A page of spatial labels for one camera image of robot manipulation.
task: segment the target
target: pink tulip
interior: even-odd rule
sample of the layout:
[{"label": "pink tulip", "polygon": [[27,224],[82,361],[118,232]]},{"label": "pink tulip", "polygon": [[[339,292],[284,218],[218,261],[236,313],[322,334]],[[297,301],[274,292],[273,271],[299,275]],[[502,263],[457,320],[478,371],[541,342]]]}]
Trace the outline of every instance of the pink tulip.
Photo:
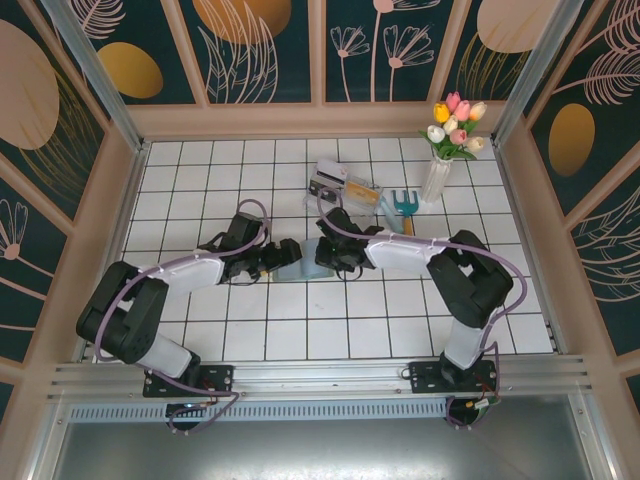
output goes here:
[{"label": "pink tulip", "polygon": [[460,103],[460,94],[458,92],[447,94],[447,107],[450,112],[454,112]]},{"label": "pink tulip", "polygon": [[449,139],[451,140],[451,143],[453,143],[454,145],[462,145],[464,142],[467,141],[467,132],[462,130],[461,128],[456,128],[449,135]]},{"label": "pink tulip", "polygon": [[471,113],[471,104],[467,100],[461,101],[453,112],[459,122],[466,122]]}]

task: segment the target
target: white tile floor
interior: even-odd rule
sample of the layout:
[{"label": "white tile floor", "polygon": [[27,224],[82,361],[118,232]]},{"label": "white tile floor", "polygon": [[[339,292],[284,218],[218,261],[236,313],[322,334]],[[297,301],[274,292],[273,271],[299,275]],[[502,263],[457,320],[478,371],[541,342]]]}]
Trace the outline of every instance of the white tile floor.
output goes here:
[{"label": "white tile floor", "polygon": [[[481,160],[454,163],[443,199],[413,217],[416,235],[471,230],[530,275],[498,166],[485,150]],[[303,198],[320,158],[339,159],[384,187],[411,188],[422,183],[431,152],[421,138],[154,143],[124,260],[142,266],[188,253],[226,230],[244,198],[265,204],[274,240],[319,237]],[[553,351],[527,281],[524,304],[491,333],[503,353]],[[518,294],[516,286],[509,301]],[[206,288],[167,304],[160,332],[206,361],[419,357],[440,354],[451,321],[433,281],[389,270],[348,282]]]}]

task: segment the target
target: flower vase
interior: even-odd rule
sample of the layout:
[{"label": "flower vase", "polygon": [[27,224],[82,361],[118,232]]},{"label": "flower vase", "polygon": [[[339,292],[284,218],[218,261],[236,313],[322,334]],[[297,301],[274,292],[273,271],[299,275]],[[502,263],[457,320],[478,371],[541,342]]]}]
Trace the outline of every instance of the flower vase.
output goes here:
[{"label": "flower vase", "polygon": [[442,191],[444,190],[444,184],[451,172],[451,163],[453,159],[443,160],[436,155],[429,164],[429,172],[427,178],[420,190],[420,196],[426,203],[434,203],[438,201]]}]

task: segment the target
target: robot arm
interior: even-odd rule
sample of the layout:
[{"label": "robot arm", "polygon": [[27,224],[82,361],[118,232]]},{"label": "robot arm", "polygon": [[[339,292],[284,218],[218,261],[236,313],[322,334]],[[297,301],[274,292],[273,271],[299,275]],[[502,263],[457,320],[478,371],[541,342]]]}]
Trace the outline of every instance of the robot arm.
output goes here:
[{"label": "robot arm", "polygon": [[[331,210],[327,218],[350,233],[376,235],[382,230],[369,227],[362,232],[341,208]],[[320,265],[349,272],[356,267],[394,268],[431,276],[455,319],[440,358],[441,373],[449,384],[460,384],[482,356],[482,339],[491,314],[504,304],[513,287],[507,271],[495,260],[476,253],[421,244],[400,235],[354,239],[337,233],[323,220],[318,226],[325,235],[316,251]],[[446,240],[486,250],[478,237],[466,230]],[[467,274],[461,268],[471,270]]]},{"label": "robot arm", "polygon": [[[259,233],[262,220],[237,213],[227,232],[200,245],[191,259],[160,269],[138,284],[114,311],[102,338],[102,348],[127,364],[180,379],[194,386],[199,376],[200,358],[157,333],[164,304],[194,290],[229,282],[247,272],[257,281],[263,272],[271,272],[302,258],[297,242],[291,239],[267,245],[254,245],[240,254],[211,258],[206,254],[232,252],[249,244]],[[111,265],[96,288],[76,325],[76,332],[95,342],[98,328],[116,295],[139,274],[126,262]]]}]

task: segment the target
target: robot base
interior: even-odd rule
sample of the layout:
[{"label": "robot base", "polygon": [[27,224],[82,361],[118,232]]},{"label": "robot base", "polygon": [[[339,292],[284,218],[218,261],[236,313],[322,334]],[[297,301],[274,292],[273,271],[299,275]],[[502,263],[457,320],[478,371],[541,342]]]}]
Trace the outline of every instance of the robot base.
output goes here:
[{"label": "robot base", "polygon": [[496,365],[491,360],[478,360],[456,384],[444,378],[440,360],[411,362],[408,369],[413,393],[481,393],[483,382],[496,388]]},{"label": "robot base", "polygon": [[[201,393],[192,393],[168,384],[160,377],[145,370],[144,388],[142,396],[145,398],[184,398],[204,397]],[[201,365],[195,388],[230,392],[233,387],[233,366],[231,365]]]}]

